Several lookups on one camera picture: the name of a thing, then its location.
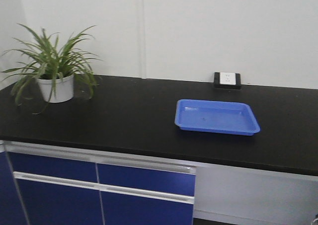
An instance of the outlet cover plate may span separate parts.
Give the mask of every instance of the outlet cover plate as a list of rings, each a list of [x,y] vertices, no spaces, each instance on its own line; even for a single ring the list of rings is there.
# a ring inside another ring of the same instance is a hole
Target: outlet cover plate
[[[214,87],[226,89],[240,89],[240,74],[215,72],[214,73]]]

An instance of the cabinet panel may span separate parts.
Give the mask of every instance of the cabinet panel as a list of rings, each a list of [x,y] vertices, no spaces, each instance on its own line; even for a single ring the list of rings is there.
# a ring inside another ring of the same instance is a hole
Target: cabinet panel
[[[101,184],[194,196],[195,175],[98,164]]]
[[[27,224],[5,152],[0,153],[0,224]]]
[[[8,154],[14,171],[97,182],[95,163],[92,162],[13,152]]]
[[[31,225],[102,225],[99,191],[17,180]]]
[[[101,192],[107,225],[192,225],[193,205]]]

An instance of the white flower pot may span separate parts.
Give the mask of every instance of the white flower pot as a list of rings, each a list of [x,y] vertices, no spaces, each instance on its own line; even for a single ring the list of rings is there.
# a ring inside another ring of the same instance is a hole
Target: white flower pot
[[[52,92],[50,99],[50,93],[52,89],[51,79],[37,79],[44,101],[51,103],[65,102],[73,98],[74,96],[74,75],[68,76],[56,80],[56,94]]]

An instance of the plastic tray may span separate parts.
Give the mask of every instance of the plastic tray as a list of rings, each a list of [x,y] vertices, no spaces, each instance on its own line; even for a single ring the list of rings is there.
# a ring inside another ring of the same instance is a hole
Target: plastic tray
[[[181,99],[175,124],[182,130],[252,136],[260,131],[250,108],[240,102]]]

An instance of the floor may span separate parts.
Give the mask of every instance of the floor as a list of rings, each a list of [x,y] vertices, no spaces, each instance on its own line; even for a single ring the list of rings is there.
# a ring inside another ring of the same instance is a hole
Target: floor
[[[232,224],[225,224],[225,223],[208,221],[203,219],[194,219],[193,225],[232,225]]]

